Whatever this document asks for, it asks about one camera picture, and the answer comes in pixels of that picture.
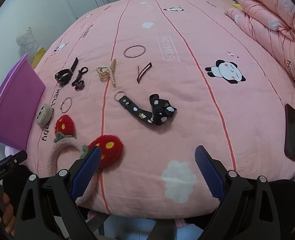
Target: metal screw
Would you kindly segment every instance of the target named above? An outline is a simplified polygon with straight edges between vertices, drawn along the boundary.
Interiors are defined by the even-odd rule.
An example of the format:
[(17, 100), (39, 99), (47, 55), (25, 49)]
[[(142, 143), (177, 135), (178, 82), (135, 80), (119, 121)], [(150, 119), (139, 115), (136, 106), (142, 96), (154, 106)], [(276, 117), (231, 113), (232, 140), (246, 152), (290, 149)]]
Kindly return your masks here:
[(266, 179), (264, 176), (260, 176), (260, 181), (261, 181), (261, 182), (266, 182), (267, 179)]
[(34, 181), (36, 178), (37, 178), (37, 176), (36, 176), (35, 174), (32, 174), (32, 175), (29, 177), (29, 180)]
[(237, 176), (237, 173), (235, 171), (229, 171), (228, 175), (232, 178), (235, 178)]
[(60, 175), (61, 177), (64, 177), (65, 175), (67, 175), (67, 173), (68, 173), (67, 170), (60, 170), (60, 171), (59, 171), (59, 175)]

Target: pink bedsheet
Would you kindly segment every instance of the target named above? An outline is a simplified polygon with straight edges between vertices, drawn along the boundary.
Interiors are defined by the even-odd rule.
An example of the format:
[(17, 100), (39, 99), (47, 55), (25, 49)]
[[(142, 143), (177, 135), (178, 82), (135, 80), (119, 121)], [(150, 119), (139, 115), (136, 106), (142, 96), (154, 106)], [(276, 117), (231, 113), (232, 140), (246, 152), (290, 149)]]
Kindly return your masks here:
[(295, 80), (295, 5), (291, 0), (237, 0), (226, 14)]
[[(213, 212), (219, 201), (195, 163), (199, 145), (242, 176), (291, 178), (295, 162), (284, 155), (284, 105), (295, 108), (295, 82), (224, 14), (231, 3), (123, 0), (78, 19), (36, 68), (46, 84), (40, 106), (52, 104), (54, 118), (44, 129), (32, 125), (27, 166), (48, 176), (60, 105), (72, 97), (67, 114), (79, 141), (88, 145), (102, 134), (114, 134), (124, 144), (122, 160), (96, 174), (77, 200), (92, 210), (159, 219)], [(124, 50), (137, 44), (145, 46), (146, 53), (124, 57)], [(89, 68), (83, 91), (71, 83), (62, 88), (54, 79), (76, 57), (76, 72)], [(114, 57), (116, 88), (101, 82), (96, 72)], [(143, 69), (149, 62), (153, 67), (138, 84), (137, 66)], [(162, 126), (142, 123), (114, 100), (120, 90), (146, 110), (151, 109), (149, 96), (158, 93), (178, 109), (177, 114)], [(79, 157), (68, 148), (59, 156), (58, 170), (69, 168)]]

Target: round plush toy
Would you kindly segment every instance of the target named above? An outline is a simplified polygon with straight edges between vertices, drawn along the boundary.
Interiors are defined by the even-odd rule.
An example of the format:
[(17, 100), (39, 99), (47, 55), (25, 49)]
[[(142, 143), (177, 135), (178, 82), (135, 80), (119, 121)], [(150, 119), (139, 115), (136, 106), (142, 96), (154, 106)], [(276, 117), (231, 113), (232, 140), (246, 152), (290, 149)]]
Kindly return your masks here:
[(49, 104), (42, 105), (37, 115), (37, 125), (40, 127), (46, 126), (51, 119), (52, 111), (52, 107)]
[(89, 145), (88, 151), (95, 145), (101, 149), (99, 169), (111, 166), (120, 159), (122, 155), (123, 143), (115, 135), (102, 135), (98, 137)]
[(75, 135), (74, 123), (67, 114), (62, 115), (55, 124), (55, 133), (62, 133), (63, 135)]

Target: purple storage box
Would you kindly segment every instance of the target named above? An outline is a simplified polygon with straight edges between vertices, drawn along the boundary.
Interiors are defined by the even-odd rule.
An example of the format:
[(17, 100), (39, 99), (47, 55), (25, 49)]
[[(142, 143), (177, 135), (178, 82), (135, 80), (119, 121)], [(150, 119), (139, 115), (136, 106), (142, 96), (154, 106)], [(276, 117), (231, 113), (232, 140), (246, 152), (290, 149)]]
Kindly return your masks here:
[(0, 143), (26, 150), (45, 85), (24, 55), (0, 86)]

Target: gray plush ball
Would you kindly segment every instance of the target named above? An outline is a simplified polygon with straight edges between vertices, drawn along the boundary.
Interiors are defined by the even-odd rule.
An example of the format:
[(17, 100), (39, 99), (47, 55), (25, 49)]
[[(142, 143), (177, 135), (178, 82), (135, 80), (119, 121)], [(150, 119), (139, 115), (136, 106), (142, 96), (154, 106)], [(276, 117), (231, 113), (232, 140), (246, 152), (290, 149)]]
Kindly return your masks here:
[(44, 127), (51, 119), (52, 107), (49, 104), (44, 104), (41, 106), (37, 115), (37, 125)]

